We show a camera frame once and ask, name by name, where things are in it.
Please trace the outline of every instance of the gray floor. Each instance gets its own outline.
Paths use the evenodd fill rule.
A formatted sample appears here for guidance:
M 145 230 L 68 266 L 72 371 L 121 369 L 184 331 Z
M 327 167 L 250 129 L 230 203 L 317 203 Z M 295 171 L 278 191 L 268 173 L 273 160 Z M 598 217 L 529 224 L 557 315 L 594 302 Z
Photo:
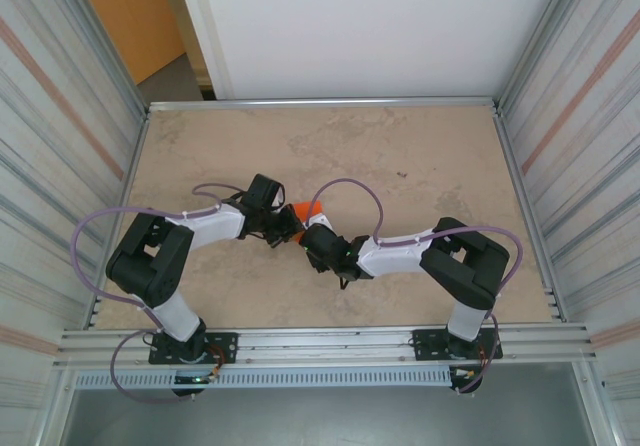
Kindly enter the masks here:
M 155 101 L 202 101 L 186 54 L 167 64 L 164 68 L 138 85 L 147 103 Z
M 475 397 L 444 387 L 230 389 L 146 405 L 79 391 L 63 444 L 593 445 L 576 388 L 570 364 L 496 364 Z

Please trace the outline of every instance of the aluminum frame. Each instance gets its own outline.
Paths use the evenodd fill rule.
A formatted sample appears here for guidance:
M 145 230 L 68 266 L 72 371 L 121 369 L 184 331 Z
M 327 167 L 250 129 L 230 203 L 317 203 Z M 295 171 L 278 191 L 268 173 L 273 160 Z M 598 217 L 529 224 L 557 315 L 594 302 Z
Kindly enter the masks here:
M 493 106 L 493 104 L 493 98 L 489 96 L 173 101 L 153 102 L 149 107 L 149 112 L 212 109 L 372 108 L 376 106 L 381 108 L 421 106 Z
M 496 131 L 500 139 L 507 168 L 514 190 L 520 203 L 525 224 L 530 234 L 545 293 L 550 296 L 550 305 L 557 304 L 557 316 L 563 315 L 562 297 L 555 294 L 555 275 L 542 240 L 533 209 L 527 197 L 519 168 L 515 161 L 511 144 L 506 134 L 502 117 L 497 113 L 491 98 L 388 98 L 388 99 L 320 99 L 320 100 L 264 100 L 264 101 L 218 101 L 197 103 L 152 103 L 150 112 L 167 110 L 207 110 L 207 109 L 275 109 L 275 108 L 319 108 L 319 107 L 421 107 L 421 106 L 491 106 Z M 122 195 L 126 202 L 135 176 L 135 170 L 144 143 L 149 118 L 145 123 L 140 140 L 132 159 L 131 169 Z M 455 361 L 425 362 L 415 361 L 413 349 L 408 345 L 410 332 L 421 328 L 444 328 L 438 326 L 415 327 L 374 327 L 374 328 L 307 328 L 307 329 L 245 329 L 235 330 L 240 334 L 238 361 L 227 365 L 233 370 L 274 368 L 335 368 L 371 367 L 385 368 L 415 367 L 416 365 L 455 365 Z M 60 352 L 55 359 L 50 408 L 46 425 L 42 428 L 39 444 L 57 444 L 64 431 L 65 419 L 70 413 L 71 399 L 78 377 L 84 372 L 106 370 L 113 349 L 127 331 L 89 330 L 65 332 Z M 589 335 L 581 323 L 534 323 L 503 324 L 500 335 L 504 358 L 497 360 L 504 364 L 569 362 L 574 367 L 576 381 L 581 386 L 585 409 L 589 412 L 589 422 L 598 446 L 619 444 L 612 442 L 621 436 L 612 426 L 610 409 L 604 405 L 607 398 L 603 392 L 581 384 L 589 366 L 596 361 Z M 132 339 L 118 356 L 120 371 L 133 371 L 144 375 L 149 371 L 198 369 L 194 366 L 153 366 L 147 362 L 148 346 L 141 338 Z M 595 384 L 589 376 L 587 382 Z
M 415 329 L 445 325 L 364 328 L 216 329 L 236 332 L 236 363 L 226 368 L 300 368 L 346 366 L 461 365 L 469 361 L 416 361 L 409 345 Z M 132 331 L 67 331 L 54 361 L 55 370 L 108 367 L 113 350 Z M 499 328 L 502 363 L 585 362 L 595 353 L 586 327 L 576 323 L 503 324 Z M 142 337 L 128 341 L 118 355 L 127 370 L 197 370 L 201 365 L 148 364 L 149 346 Z

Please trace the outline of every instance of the doorway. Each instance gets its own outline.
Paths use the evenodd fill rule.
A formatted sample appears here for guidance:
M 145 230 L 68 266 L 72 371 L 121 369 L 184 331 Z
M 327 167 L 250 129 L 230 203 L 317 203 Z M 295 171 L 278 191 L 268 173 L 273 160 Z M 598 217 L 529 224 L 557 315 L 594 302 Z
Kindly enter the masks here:
M 89 2 L 147 104 L 215 99 L 184 0 Z

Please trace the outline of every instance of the corrugated metal wall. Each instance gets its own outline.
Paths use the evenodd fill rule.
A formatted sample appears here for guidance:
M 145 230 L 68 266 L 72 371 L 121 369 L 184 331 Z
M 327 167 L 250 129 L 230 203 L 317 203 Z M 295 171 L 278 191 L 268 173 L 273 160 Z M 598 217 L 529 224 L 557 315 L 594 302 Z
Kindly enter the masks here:
M 640 444 L 639 8 L 640 0 L 573 0 L 504 109 L 566 313 L 587 323 L 633 444 Z
M 57 342 L 91 296 L 75 279 L 75 223 L 113 206 L 143 105 L 74 0 L 0 0 L 0 444 L 25 444 Z M 112 221 L 81 240 L 92 276 Z

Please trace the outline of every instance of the beige work surface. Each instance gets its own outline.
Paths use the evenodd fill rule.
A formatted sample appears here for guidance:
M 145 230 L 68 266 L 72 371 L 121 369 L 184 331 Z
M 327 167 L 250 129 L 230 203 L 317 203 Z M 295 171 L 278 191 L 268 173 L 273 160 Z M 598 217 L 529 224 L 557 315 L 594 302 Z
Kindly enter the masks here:
M 486 107 L 155 112 L 129 202 L 203 208 L 207 199 L 190 194 L 196 184 L 246 188 L 256 173 L 283 183 L 292 203 L 310 200 L 335 178 L 363 181 L 384 206 L 382 237 L 423 231 L 442 216 L 507 228 L 522 238 L 525 255 L 496 315 L 501 322 L 551 320 Z M 371 234 L 377 208 L 366 192 L 338 184 L 321 200 L 338 234 Z M 515 257 L 510 240 L 494 238 Z M 311 268 L 298 244 L 270 249 L 251 237 L 191 253 L 180 290 L 209 327 L 224 328 L 442 324 L 453 306 L 427 274 L 387 275 L 341 291 L 336 276 Z M 150 325 L 129 305 L 101 307 L 98 328 Z

